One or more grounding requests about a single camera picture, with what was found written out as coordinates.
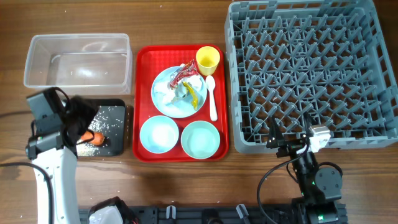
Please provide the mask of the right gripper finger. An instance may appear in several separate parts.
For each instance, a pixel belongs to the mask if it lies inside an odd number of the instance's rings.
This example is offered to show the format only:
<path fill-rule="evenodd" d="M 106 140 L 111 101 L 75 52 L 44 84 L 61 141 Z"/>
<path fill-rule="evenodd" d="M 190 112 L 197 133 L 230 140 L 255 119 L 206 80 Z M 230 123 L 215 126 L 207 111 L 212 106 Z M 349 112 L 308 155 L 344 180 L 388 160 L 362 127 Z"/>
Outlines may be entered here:
<path fill-rule="evenodd" d="M 304 126 L 305 126 L 305 134 L 307 137 L 312 137 L 313 133 L 310 130 L 310 127 L 316 125 L 316 121 L 310 116 L 308 112 L 304 112 L 303 114 Z"/>
<path fill-rule="evenodd" d="M 284 139 L 283 134 L 279 129 L 279 125 L 274 117 L 272 117 L 269 122 L 269 136 L 271 141 L 279 141 Z"/>

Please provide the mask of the orange carrot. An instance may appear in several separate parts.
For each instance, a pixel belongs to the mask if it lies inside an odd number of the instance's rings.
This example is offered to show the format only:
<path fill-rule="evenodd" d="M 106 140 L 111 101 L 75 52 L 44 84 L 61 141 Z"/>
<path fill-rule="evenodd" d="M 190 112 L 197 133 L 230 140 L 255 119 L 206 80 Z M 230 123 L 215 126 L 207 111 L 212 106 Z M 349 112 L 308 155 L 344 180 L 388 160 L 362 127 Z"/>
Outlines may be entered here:
<path fill-rule="evenodd" d="M 90 143 L 94 146 L 100 146 L 104 143 L 105 136 L 98 132 L 86 131 L 81 137 L 83 143 Z"/>

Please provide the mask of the teal green bowl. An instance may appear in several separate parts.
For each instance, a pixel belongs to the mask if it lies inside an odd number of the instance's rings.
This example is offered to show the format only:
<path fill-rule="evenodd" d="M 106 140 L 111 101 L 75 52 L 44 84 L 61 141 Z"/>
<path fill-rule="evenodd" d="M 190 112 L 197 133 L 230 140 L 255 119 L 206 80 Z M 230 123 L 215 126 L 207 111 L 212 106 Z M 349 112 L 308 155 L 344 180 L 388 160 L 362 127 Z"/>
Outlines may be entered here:
<path fill-rule="evenodd" d="M 188 156 L 203 160 L 216 154 L 221 138 L 219 131 L 211 123 L 194 121 L 183 129 L 180 142 Z"/>

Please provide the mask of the light blue bowl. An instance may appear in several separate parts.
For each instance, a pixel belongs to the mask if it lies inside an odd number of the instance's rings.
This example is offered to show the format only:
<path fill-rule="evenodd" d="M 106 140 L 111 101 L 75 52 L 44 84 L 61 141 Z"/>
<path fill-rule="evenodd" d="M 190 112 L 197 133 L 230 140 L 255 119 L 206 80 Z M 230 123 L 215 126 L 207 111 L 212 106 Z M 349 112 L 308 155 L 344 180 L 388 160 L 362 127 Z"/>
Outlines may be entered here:
<path fill-rule="evenodd" d="M 139 139 L 147 151 L 153 154 L 164 154 L 177 144 L 179 128 L 172 118 L 162 115 L 153 116 L 142 125 Z"/>

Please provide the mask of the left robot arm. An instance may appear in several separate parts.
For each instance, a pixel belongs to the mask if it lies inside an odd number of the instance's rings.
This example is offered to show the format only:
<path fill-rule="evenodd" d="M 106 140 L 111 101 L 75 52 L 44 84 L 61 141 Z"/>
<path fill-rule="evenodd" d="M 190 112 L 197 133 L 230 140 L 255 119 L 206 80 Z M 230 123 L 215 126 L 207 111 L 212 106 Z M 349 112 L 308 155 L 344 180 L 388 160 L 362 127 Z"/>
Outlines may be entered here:
<path fill-rule="evenodd" d="M 39 168 L 37 199 L 39 223 L 80 223 L 76 193 L 76 144 L 99 110 L 93 101 L 75 96 L 64 103 L 43 93 L 27 98 L 36 132 L 26 147 Z"/>

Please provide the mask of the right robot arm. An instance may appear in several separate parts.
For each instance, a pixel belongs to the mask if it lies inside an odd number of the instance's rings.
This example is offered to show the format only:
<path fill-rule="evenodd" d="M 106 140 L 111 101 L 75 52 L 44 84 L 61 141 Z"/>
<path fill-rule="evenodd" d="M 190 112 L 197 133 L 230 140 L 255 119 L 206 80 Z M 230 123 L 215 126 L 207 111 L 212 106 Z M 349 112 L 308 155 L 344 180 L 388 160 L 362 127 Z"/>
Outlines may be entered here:
<path fill-rule="evenodd" d="M 293 166 L 302 196 L 292 201 L 298 223 L 344 223 L 343 209 L 337 203 L 341 199 L 343 171 L 332 162 L 317 162 L 315 153 L 324 148 L 331 138 L 331 131 L 307 113 L 303 114 L 305 133 L 297 139 L 286 139 L 275 118 L 269 123 L 268 148 L 276 148 L 276 156 L 289 157 L 288 161 L 267 171 L 257 187 L 257 203 L 261 213 L 271 223 L 275 221 L 266 213 L 261 203 L 260 191 L 264 181 L 275 170 Z"/>

